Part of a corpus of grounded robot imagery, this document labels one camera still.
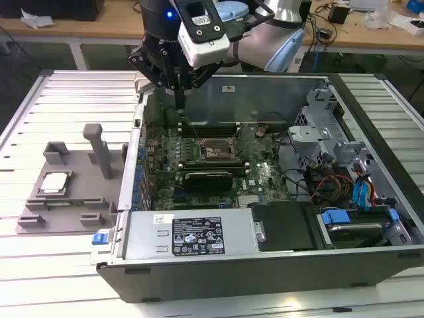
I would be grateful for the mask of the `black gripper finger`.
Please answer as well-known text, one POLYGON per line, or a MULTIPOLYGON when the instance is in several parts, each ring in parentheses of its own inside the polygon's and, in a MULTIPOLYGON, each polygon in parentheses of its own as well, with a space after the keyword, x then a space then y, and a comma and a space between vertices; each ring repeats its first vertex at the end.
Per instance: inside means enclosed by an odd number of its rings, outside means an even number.
POLYGON ((181 108, 180 83, 168 49, 159 48, 156 54, 152 54, 148 48, 135 48, 129 62, 154 85, 171 91, 176 108, 181 108))
POLYGON ((184 109, 186 106, 186 91, 202 86, 218 69, 219 63, 194 69, 188 62, 182 62, 180 66, 180 109, 184 109))

